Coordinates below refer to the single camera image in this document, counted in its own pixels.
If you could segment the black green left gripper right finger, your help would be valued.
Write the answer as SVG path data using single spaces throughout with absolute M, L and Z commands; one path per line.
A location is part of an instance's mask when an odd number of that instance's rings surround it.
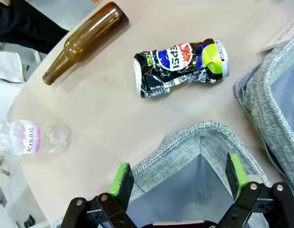
M 294 228 L 294 195 L 285 182 L 271 187 L 249 178 L 237 154 L 228 154 L 225 174 L 234 203 L 219 221 L 218 228 L 243 228 L 252 214 L 262 214 L 270 228 Z

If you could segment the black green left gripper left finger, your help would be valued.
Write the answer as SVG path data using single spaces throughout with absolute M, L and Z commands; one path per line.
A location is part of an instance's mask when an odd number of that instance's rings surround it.
M 120 164 L 109 192 L 96 195 L 89 201 L 83 197 L 72 199 L 60 226 L 97 228 L 107 222 L 112 228 L 135 228 L 135 223 L 126 213 L 133 185 L 130 164 Z

